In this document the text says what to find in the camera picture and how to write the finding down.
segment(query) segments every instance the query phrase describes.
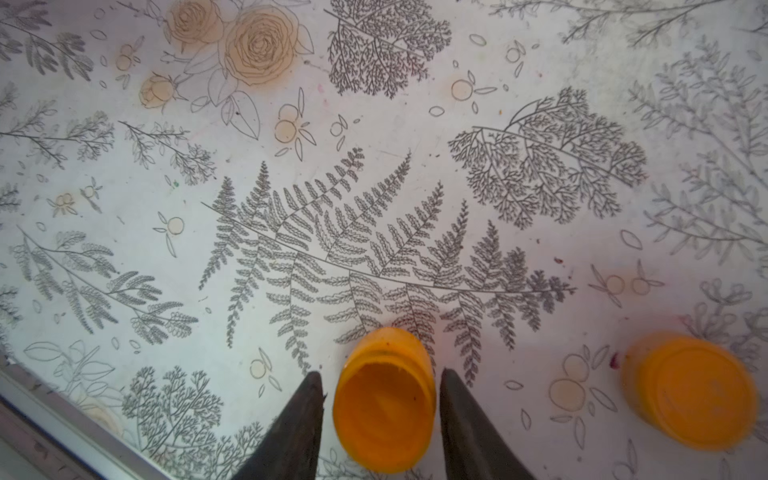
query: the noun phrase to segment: leafy branch illustration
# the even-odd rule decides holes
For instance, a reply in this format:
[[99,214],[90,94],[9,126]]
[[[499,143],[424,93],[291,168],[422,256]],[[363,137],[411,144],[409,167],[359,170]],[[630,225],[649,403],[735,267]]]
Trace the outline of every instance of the leafy branch illustration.
[[[442,318],[446,321],[444,333],[457,334],[455,346],[465,357],[465,378],[471,385],[481,361],[485,316],[493,319],[492,325],[512,349],[518,317],[537,330],[540,310],[552,313],[556,302],[575,291],[557,277],[547,278],[541,270],[529,273],[521,249],[503,255],[492,223],[474,249],[472,266],[463,267],[460,253],[468,223],[466,202],[449,231],[435,240],[435,246],[427,247],[425,241],[435,229],[444,196],[440,183],[412,214],[386,225],[387,234],[375,231],[376,218],[382,217],[409,172],[410,157],[369,192],[356,195],[352,202],[344,201],[353,188],[347,179],[357,181],[361,160],[362,151],[355,149],[335,174],[326,175],[328,183],[296,184],[293,191],[284,188],[282,195],[277,190],[270,193],[263,164],[256,186],[240,206],[228,177],[214,204],[204,204],[219,214],[219,225],[200,288],[229,258],[246,267],[236,271],[232,290],[227,327],[230,345],[234,323],[240,319],[238,312],[259,282],[266,280],[280,288],[279,292],[268,291],[267,298],[283,307],[270,322],[282,324],[278,336],[288,336],[286,349],[292,349],[302,370],[310,367],[305,341],[310,311],[306,306],[320,302],[339,307],[325,316],[326,321],[353,323],[336,338],[337,343],[352,342],[383,326],[387,311],[396,315],[392,325],[422,341],[433,365],[435,327]],[[310,252],[309,242],[315,241],[324,255]],[[344,274],[327,273],[339,270]],[[399,279],[411,276],[418,282]],[[321,284],[338,290],[318,296]],[[442,316],[441,305],[450,305]]]
[[332,0],[330,80],[340,94],[383,91],[394,98],[428,77],[427,62],[451,42],[450,24],[436,21],[424,0]]
[[[728,348],[749,371],[756,372],[760,342],[768,342],[768,307],[756,312],[734,313],[738,305],[752,299],[752,292],[741,283],[731,284],[728,292],[723,291],[723,287],[719,278],[700,283],[699,290],[709,302],[697,303],[694,313],[680,320],[691,335]],[[746,327],[745,333],[733,332],[734,325],[741,325],[739,317]]]
[[568,0],[501,0],[491,5],[490,15],[502,17],[509,14],[521,20],[526,15],[535,17],[539,11],[548,9],[555,13],[564,8],[578,17],[568,21],[568,30],[561,32],[560,39],[567,44],[577,40],[598,40],[609,23],[618,23],[627,31],[627,45],[630,47],[670,45],[670,33],[677,29],[685,36],[696,28],[693,13],[702,8],[721,3],[723,0],[693,0],[679,5],[639,4],[631,0],[609,0],[608,2],[578,2]]
[[23,315],[18,312],[18,307],[13,303],[17,295],[18,288],[14,286],[3,285],[0,288],[0,319],[11,326],[24,319]]
[[48,21],[47,2],[31,0],[12,5],[0,2],[0,58],[11,61],[12,55],[26,54],[27,63],[41,75],[60,68],[69,78],[74,74],[90,81],[94,62],[85,52],[85,41],[80,35],[58,33],[54,41],[37,33],[42,26],[51,27]]
[[[8,108],[15,110],[17,99],[17,88],[9,82],[0,94],[0,116]],[[29,142],[29,157],[41,159],[46,164],[50,162],[62,170],[69,160],[69,147],[77,146],[78,160],[95,161],[113,146],[114,125],[108,121],[104,112],[97,111],[82,121],[70,121],[59,134],[58,125],[48,127],[45,123],[46,117],[58,113],[54,106],[53,100],[39,102],[23,118],[14,119],[8,130],[0,131],[0,138],[13,138],[17,144]]]
[[768,182],[756,167],[768,155],[768,125],[760,117],[763,89],[752,86],[756,77],[745,68],[727,68],[729,59],[717,41],[702,38],[697,52],[657,74],[658,94],[653,85],[630,89],[646,129],[663,125],[667,138],[686,134],[713,145],[697,155],[697,164],[682,165],[685,190],[679,196],[666,184],[654,186],[657,211],[645,215],[649,226],[661,230],[655,241],[679,239],[670,254],[689,247],[695,259],[713,253],[722,265],[736,247],[760,265],[758,273],[765,278],[768,255],[755,254],[768,251],[763,239],[768,223],[760,207]]
[[[187,185],[205,183],[216,173],[216,167],[211,160],[211,152],[198,144],[192,144],[187,139],[188,130],[173,125],[158,124],[155,122],[151,129],[144,125],[131,125],[126,121],[120,121],[127,128],[126,140],[134,142],[134,159],[145,169],[155,164],[152,154],[156,151],[161,157],[170,154],[170,165],[179,170]],[[187,145],[184,152],[181,142]]]
[[[150,344],[162,343],[169,334],[184,338],[192,332],[190,325],[196,323],[197,318],[176,310],[183,303],[160,301],[163,292],[152,284],[153,276],[140,275],[135,270],[118,275],[109,260],[114,255],[112,251],[86,242],[85,233],[60,232],[56,235],[55,248],[46,248],[20,227],[19,230],[24,240],[12,247],[12,252],[23,277],[33,282],[49,301],[55,294],[64,296],[87,332],[92,334],[93,326],[103,329],[104,321],[118,323],[111,313],[116,305],[133,313],[134,331]],[[85,273],[95,273],[110,281],[106,286],[97,286],[84,278]]]
[[155,369],[144,367],[123,401],[123,415],[136,421],[138,450],[176,478],[230,478],[263,439],[258,422],[217,437],[224,403],[209,382],[205,372],[188,375],[179,366],[156,380]]
[[614,185],[636,187],[647,158],[624,129],[589,113],[587,93],[564,88],[521,108],[502,129],[473,127],[449,142],[480,204],[524,230],[536,215],[571,222],[580,205],[598,218],[621,212]]

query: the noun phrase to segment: orange plastic cup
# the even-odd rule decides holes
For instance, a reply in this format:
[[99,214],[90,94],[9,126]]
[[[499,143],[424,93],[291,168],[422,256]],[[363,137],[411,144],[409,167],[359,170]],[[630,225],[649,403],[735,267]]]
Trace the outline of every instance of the orange plastic cup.
[[694,449],[733,447],[757,418],[757,390],[738,358],[680,333],[656,332],[636,342],[621,383],[640,417]]
[[364,336],[341,371],[333,423],[344,449],[368,470],[397,473],[429,447],[437,395],[429,355],[392,327]]

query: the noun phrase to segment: leaf drawing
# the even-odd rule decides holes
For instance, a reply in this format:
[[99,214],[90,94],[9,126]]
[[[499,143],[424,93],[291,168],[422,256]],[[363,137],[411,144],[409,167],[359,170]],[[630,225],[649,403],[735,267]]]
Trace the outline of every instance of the leaf drawing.
[[[17,99],[17,88],[9,82],[0,93],[0,117],[6,109],[16,109]],[[59,131],[58,125],[49,127],[46,124],[46,118],[58,113],[54,108],[55,103],[53,100],[38,102],[24,117],[14,118],[7,130],[0,131],[0,138],[9,137],[28,142],[30,157],[62,170],[73,151],[80,161],[98,160],[101,154],[109,151],[114,143],[114,125],[108,121],[104,112],[97,111],[81,121],[70,120],[67,127]]]
[[655,86],[630,89],[646,129],[663,127],[667,138],[685,134],[717,146],[683,164],[679,194],[654,185],[656,211],[645,215],[660,231],[655,242],[674,239],[670,254],[687,247],[695,260],[711,255],[722,265],[738,251],[768,278],[768,223],[760,207],[768,182],[756,167],[768,155],[768,124],[760,115],[764,89],[744,67],[728,68],[729,60],[717,41],[702,38],[695,53],[664,66]]
[[[197,318],[176,310],[182,303],[161,301],[163,292],[152,284],[153,276],[137,271],[118,275],[110,261],[112,250],[87,242],[85,233],[59,232],[54,248],[43,247],[24,230],[22,234],[23,242],[12,247],[22,276],[49,301],[55,294],[65,297],[87,332],[93,334],[93,326],[103,329],[104,321],[118,323],[111,310],[122,305],[133,315],[136,334],[151,345],[162,343],[169,335],[184,338],[192,333],[190,325]],[[99,286],[86,278],[94,274],[109,282]]]
[[85,41],[80,35],[61,32],[50,40],[36,33],[44,26],[52,26],[47,19],[47,4],[41,0],[14,5],[0,2],[0,59],[11,61],[13,56],[24,53],[29,66],[41,75],[60,68],[72,80],[74,73],[90,81],[94,62],[84,54]]
[[[152,156],[157,152],[161,157],[166,153],[170,154],[170,165],[179,170],[184,176],[184,183],[187,185],[197,185],[205,183],[216,173],[214,161],[211,160],[211,152],[202,148],[198,144],[192,144],[186,135],[190,133],[179,127],[176,129],[173,125],[158,124],[155,122],[151,129],[145,129],[144,125],[131,125],[125,121],[120,121],[128,130],[125,133],[126,140],[134,142],[134,159],[145,169],[155,164]],[[181,142],[185,142],[187,151],[180,147]]]
[[428,77],[427,62],[451,42],[447,21],[436,21],[424,0],[331,0],[330,80],[340,94],[380,91],[394,98],[409,77]]
[[137,425],[139,452],[176,478],[230,478],[263,439],[258,422],[217,435],[224,403],[209,382],[205,372],[188,375],[179,366],[156,380],[155,369],[144,367],[123,401],[123,415]]
[[[205,204],[220,217],[200,288],[229,259],[237,258],[247,269],[237,271],[227,342],[233,342],[243,303],[266,284],[267,299],[282,307],[270,323],[279,323],[277,335],[286,337],[286,350],[304,372],[310,367],[308,305],[319,302],[338,309],[324,316],[328,323],[348,323],[335,338],[337,343],[356,341],[392,322],[422,341],[433,366],[435,337],[454,333],[465,362],[465,379],[472,385],[482,360],[485,317],[493,320],[511,349],[516,319],[535,331],[541,310],[552,313],[555,303],[576,289],[558,277],[547,278],[541,270],[529,273],[525,252],[519,248],[503,255],[492,223],[474,248],[472,265],[462,265],[469,219],[466,202],[448,231],[428,245],[445,195],[440,183],[413,207],[413,213],[380,224],[377,217],[383,217],[402,188],[410,156],[383,181],[349,201],[362,159],[362,151],[353,149],[333,173],[326,174],[326,181],[314,179],[282,192],[271,188],[263,164],[256,186],[239,206],[233,182],[225,177],[214,204]],[[314,254],[312,246],[322,253]],[[322,284],[335,290],[320,295]],[[441,329],[436,329],[438,318],[445,321]]]
[[473,127],[449,142],[480,204],[524,230],[536,215],[570,223],[580,204],[598,218],[621,212],[614,185],[645,181],[645,152],[624,129],[589,113],[587,93],[564,88],[521,108],[502,129]]
[[543,11],[556,12],[561,8],[573,12],[574,20],[568,21],[568,30],[561,32],[560,39],[567,44],[577,40],[598,40],[608,25],[620,25],[627,30],[630,47],[671,45],[670,33],[677,30],[683,37],[696,28],[693,13],[723,0],[693,0],[679,5],[637,3],[629,0],[569,2],[568,0],[500,0],[491,5],[490,15],[502,17],[504,13],[521,20],[526,15],[535,17]]

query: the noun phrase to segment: line drawing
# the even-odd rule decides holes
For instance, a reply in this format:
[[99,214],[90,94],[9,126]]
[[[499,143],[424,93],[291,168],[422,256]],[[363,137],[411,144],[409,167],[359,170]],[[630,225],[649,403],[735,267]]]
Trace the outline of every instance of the line drawing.
[[[136,423],[135,446],[177,478],[217,480],[233,476],[264,437],[259,422],[221,435],[224,402],[209,389],[202,370],[185,373],[176,366],[155,379],[147,366],[131,380],[122,412]],[[168,405],[175,408],[167,410]]]
[[646,278],[645,269],[640,259],[637,260],[637,276],[630,282],[630,287],[637,295],[647,295],[652,286],[664,286],[664,282],[659,280],[649,280]]
[[[713,305],[699,302],[694,306],[693,315],[682,316],[680,321],[691,335],[727,348],[744,363],[746,369],[756,372],[760,342],[768,342],[768,307],[762,307],[756,312],[737,310],[734,313],[732,307],[751,300],[752,292],[742,283],[731,283],[728,293],[723,291],[723,287],[723,281],[719,278],[701,282],[699,290]],[[736,332],[735,325],[741,327]]]
[[176,249],[174,249],[173,238],[178,237],[184,232],[184,220],[180,217],[172,217],[169,220],[165,219],[165,216],[157,212],[157,217],[163,224],[162,227],[153,227],[152,230],[158,233],[165,233],[165,246],[168,248],[168,253],[173,258],[176,258]]
[[[18,229],[23,241],[12,247],[12,252],[24,279],[32,282],[48,301],[53,300],[54,294],[65,297],[72,313],[90,334],[94,332],[91,325],[103,329],[105,320],[118,323],[110,312],[118,305],[133,313],[131,326],[151,345],[161,344],[169,334],[184,338],[192,333],[190,325],[197,318],[176,310],[183,303],[160,301],[163,292],[152,284],[153,276],[132,270],[112,278],[118,273],[108,259],[114,255],[112,250],[87,242],[85,233],[59,232],[55,248],[46,248],[22,228]],[[96,273],[110,281],[99,286],[86,280],[83,273]]]
[[621,230],[619,232],[619,237],[627,247],[634,248],[635,250],[643,250],[643,242],[637,238],[637,235],[629,230]]
[[96,210],[98,213],[102,213],[101,208],[96,204],[94,199],[98,200],[98,191],[102,188],[104,187],[97,185],[96,179],[91,177],[91,184],[86,185],[84,188],[80,189],[80,195],[82,195],[88,204],[91,205],[91,208]]
[[[126,136],[134,142],[134,159],[145,170],[155,164],[152,156],[154,152],[160,156],[170,153],[170,165],[179,170],[187,185],[197,185],[216,178],[216,167],[211,160],[212,152],[198,144],[190,143],[186,136],[190,133],[188,130],[182,127],[176,129],[168,124],[160,125],[157,122],[151,129],[147,129],[143,124],[134,126],[126,121],[119,123],[128,129]],[[186,143],[187,153],[182,151],[181,142]]]
[[[435,336],[454,333],[458,354],[465,359],[465,381],[471,385],[481,360],[482,319],[492,319],[504,344],[513,349],[516,320],[538,330],[541,311],[553,313],[555,304],[576,288],[559,277],[547,277],[543,270],[529,271],[520,248],[503,253],[498,230],[490,222],[486,236],[472,249],[472,265],[462,265],[466,202],[456,222],[428,246],[445,195],[439,182],[412,212],[379,225],[377,218],[400,191],[411,158],[408,155],[369,191],[353,195],[364,159],[362,150],[355,148],[326,179],[282,191],[271,188],[262,164],[255,185],[239,205],[233,182],[225,177],[213,204],[203,203],[219,218],[199,287],[202,290],[228,260],[237,262],[228,306],[229,347],[245,303],[256,289],[271,286],[267,299],[283,310],[270,323],[281,324],[277,335],[287,336],[286,349],[304,372],[311,367],[306,352],[308,307],[320,302],[339,308],[325,316],[327,322],[347,323],[337,343],[355,341],[391,321],[419,338],[435,365]],[[323,253],[313,253],[311,243],[319,244]],[[415,281],[401,280],[405,277]],[[338,290],[319,295],[321,285]],[[439,319],[445,321],[441,329],[436,328]]]
[[589,348],[584,345],[581,353],[570,353],[563,358],[563,372],[565,378],[556,379],[549,386],[549,400],[565,414],[553,415],[552,422],[569,423],[573,420],[573,436],[576,444],[584,450],[587,441],[587,425],[584,423],[584,415],[581,414],[586,406],[590,416],[595,415],[595,402],[606,409],[616,413],[618,407],[606,393],[595,386],[587,384],[591,371],[598,369],[606,358],[610,347],[602,346],[597,352],[591,354]]
[[536,215],[570,223],[580,204],[613,217],[621,212],[613,185],[632,188],[647,177],[643,149],[624,140],[622,126],[589,113],[587,92],[570,87],[526,104],[503,129],[475,126],[449,146],[475,199],[521,230]]
[[[80,35],[61,32],[51,41],[34,33],[40,31],[43,25],[51,26],[47,19],[48,10],[45,9],[47,4],[41,0],[14,5],[0,3],[0,59],[11,61],[11,55],[23,52],[29,66],[41,75],[45,75],[46,71],[57,72],[60,68],[72,80],[76,74],[90,81],[94,62],[85,54],[85,41]],[[9,32],[20,32],[24,43]]]
[[639,469],[637,452],[634,449],[632,439],[629,439],[627,440],[627,460],[615,462],[611,474],[613,474],[614,480],[637,480]]
[[575,20],[568,21],[568,30],[559,33],[564,44],[578,40],[598,41],[607,25],[620,25],[627,30],[628,47],[656,47],[660,43],[671,45],[673,29],[680,37],[688,35],[697,26],[693,13],[722,1],[693,0],[681,5],[653,6],[626,0],[610,0],[599,5],[566,0],[498,0],[498,4],[491,5],[489,15],[502,18],[506,13],[510,18],[523,20],[526,15],[535,17],[542,6],[550,13],[564,8],[577,15]]
[[451,43],[450,24],[433,19],[424,0],[335,0],[331,8],[323,10],[336,19],[329,79],[340,94],[383,92],[393,99],[409,77],[425,80],[427,62]]
[[[12,82],[7,83],[0,94],[0,116],[9,108],[15,110],[17,99],[16,86]],[[114,125],[104,112],[97,111],[82,121],[70,121],[66,130],[59,133],[58,126],[48,127],[45,123],[46,117],[58,113],[54,109],[55,103],[53,100],[38,102],[24,117],[15,118],[8,130],[0,131],[0,139],[11,137],[28,141],[28,157],[42,160],[45,164],[52,163],[62,170],[64,163],[69,161],[72,147],[77,147],[77,159],[80,161],[98,160],[101,154],[109,151],[114,143]]]
[[74,198],[71,194],[61,194],[56,197],[55,201],[50,198],[46,198],[45,200],[48,202],[48,205],[53,207],[53,217],[56,217],[56,215],[59,214],[78,214],[78,211],[74,209]]
[[[299,87],[299,99],[296,105],[283,104],[277,113],[277,124],[275,125],[275,138],[281,144],[293,142],[293,151],[299,161],[304,161],[304,145],[302,137],[313,146],[317,146],[315,137],[306,129],[310,123],[302,121],[304,119],[304,89]],[[275,156],[282,157],[289,149],[283,148]]]
[[14,286],[3,285],[0,288],[0,319],[10,326],[21,322],[24,317],[18,312],[18,307],[14,305],[18,288]]
[[[645,216],[649,227],[660,230],[654,242],[676,239],[670,255],[687,247],[695,251],[695,260],[712,253],[723,265],[739,250],[767,278],[768,242],[763,233],[768,223],[759,202],[768,182],[754,167],[768,152],[766,122],[757,113],[763,89],[752,86],[755,77],[745,68],[728,69],[729,56],[717,41],[702,38],[696,52],[665,65],[655,85],[635,84],[630,89],[646,129],[665,126],[667,138],[685,134],[717,145],[698,153],[697,164],[682,165],[686,176],[674,187],[679,195],[673,196],[666,184],[654,185],[656,211],[646,210]],[[707,108],[692,106],[694,98]]]
[[[261,347],[259,347],[259,356],[260,358],[255,359],[250,363],[250,375],[256,380],[261,380],[266,376],[269,384],[278,392],[282,392],[283,389],[280,387],[280,382],[278,382],[277,378],[272,375],[272,360],[270,360],[269,356]],[[259,398],[261,398],[265,390],[266,383],[262,383],[259,387]]]

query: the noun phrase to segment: sprig drawing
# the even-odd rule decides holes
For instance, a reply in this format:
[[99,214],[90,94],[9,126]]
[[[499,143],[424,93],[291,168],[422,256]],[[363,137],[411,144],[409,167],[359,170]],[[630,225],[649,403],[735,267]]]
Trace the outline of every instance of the sprig drawing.
[[587,93],[564,88],[521,108],[501,130],[473,127],[449,142],[480,204],[525,229],[534,216],[571,222],[581,204],[598,218],[621,212],[614,185],[646,179],[645,152],[624,129],[589,112]]
[[606,25],[616,24],[627,30],[630,47],[671,45],[670,33],[677,29],[681,37],[697,27],[693,13],[723,0],[692,0],[666,5],[661,2],[633,2],[632,0],[608,0],[607,2],[570,2],[568,0],[501,0],[491,5],[490,15],[502,17],[509,14],[521,20],[526,15],[537,16],[540,11],[554,13],[561,8],[577,15],[568,20],[568,30],[561,32],[560,39],[567,44],[576,40],[598,40]]
[[[11,61],[12,55],[23,52],[29,66],[36,68],[41,75],[45,75],[46,71],[56,72],[60,68],[72,80],[74,72],[78,77],[90,81],[88,74],[93,71],[94,62],[84,55],[85,41],[80,35],[62,32],[56,34],[56,39],[51,41],[33,33],[40,31],[42,26],[52,26],[46,18],[47,4],[41,0],[16,5],[0,2],[0,59]],[[11,35],[12,32],[17,33],[18,37]]]
[[[225,178],[214,204],[206,205],[220,217],[200,288],[235,257],[246,268],[236,271],[227,342],[231,345],[243,304],[266,284],[271,287],[267,299],[282,307],[270,322],[281,324],[277,335],[286,336],[286,349],[304,372],[310,368],[306,341],[311,316],[306,306],[319,302],[338,307],[325,316],[327,322],[349,324],[337,343],[355,341],[391,322],[422,341],[434,366],[435,336],[456,333],[455,346],[471,385],[482,359],[486,317],[512,349],[517,319],[537,330],[540,311],[552,313],[555,303],[575,288],[540,270],[529,273],[525,252],[519,248],[503,255],[492,223],[474,249],[472,265],[464,267],[466,202],[456,222],[435,238],[433,246],[428,245],[444,197],[440,183],[413,213],[379,224],[377,218],[383,217],[402,188],[410,156],[370,191],[345,200],[353,195],[352,181],[357,182],[362,158],[362,151],[355,149],[341,160],[335,174],[326,175],[328,182],[296,184],[293,190],[284,188],[282,195],[270,192],[267,168],[262,165],[256,186],[239,206],[232,180]],[[324,253],[314,254],[310,243]],[[323,284],[337,290],[318,296]],[[440,319],[445,326],[438,329]]]
[[768,193],[760,162],[768,155],[768,124],[760,115],[763,89],[744,67],[728,68],[717,41],[702,38],[695,53],[665,65],[657,85],[636,84],[631,90],[646,128],[664,127],[667,138],[685,134],[706,141],[686,174],[679,195],[666,184],[654,186],[656,211],[646,211],[655,239],[674,238],[670,254],[685,247],[699,260],[710,253],[722,265],[736,247],[758,273],[768,277],[768,228],[760,195]]
[[[150,344],[159,344],[170,335],[184,338],[192,333],[190,325],[197,318],[176,310],[183,303],[161,301],[162,290],[155,287],[153,276],[128,271],[118,275],[109,260],[112,250],[86,241],[85,233],[60,232],[54,248],[43,247],[22,230],[23,242],[12,247],[22,275],[33,282],[47,300],[55,294],[64,296],[83,328],[93,333],[93,326],[104,328],[104,322],[117,323],[113,306],[122,305],[133,313],[131,325],[136,334]],[[85,278],[95,273],[110,281],[98,286]]]
[[18,288],[3,285],[0,288],[0,320],[8,325],[14,326],[21,322],[24,317],[18,312],[18,307],[13,304],[18,295]]
[[340,94],[394,98],[409,77],[426,79],[427,62],[451,42],[449,23],[434,20],[424,0],[331,0],[331,9],[330,80]]
[[[681,318],[683,324],[691,335],[728,348],[749,371],[756,372],[760,342],[768,342],[768,307],[756,312],[735,313],[733,310],[738,305],[752,299],[752,292],[741,283],[731,284],[730,291],[726,293],[722,280],[716,278],[702,282],[699,289],[709,303],[697,303],[693,315]],[[741,325],[739,317],[746,327],[745,333],[734,332],[734,325]]]
[[224,403],[209,382],[205,372],[188,375],[179,366],[156,381],[154,368],[144,367],[123,401],[123,414],[136,421],[139,451],[176,478],[230,478],[263,438],[259,422],[217,437]]
[[[161,157],[170,153],[170,165],[184,176],[187,185],[197,185],[215,178],[216,167],[210,159],[211,152],[198,144],[190,143],[186,137],[190,133],[188,130],[176,128],[168,123],[160,125],[154,122],[150,129],[144,125],[131,125],[126,121],[120,123],[127,128],[125,139],[134,142],[136,163],[145,169],[149,170],[149,166],[155,164],[152,153],[156,151]],[[186,152],[180,147],[181,142],[186,143]]]
[[[8,83],[0,94],[0,116],[8,108],[15,110],[18,91],[13,83]],[[72,120],[66,129],[59,133],[58,125],[46,125],[46,117],[58,112],[54,109],[55,101],[41,101],[30,108],[22,118],[15,118],[8,130],[0,131],[0,138],[13,138],[17,144],[29,142],[28,157],[36,157],[44,163],[52,163],[64,170],[69,160],[70,149],[77,147],[77,159],[80,161],[98,160],[101,154],[109,151],[114,143],[114,125],[107,115],[97,111],[81,121]]]

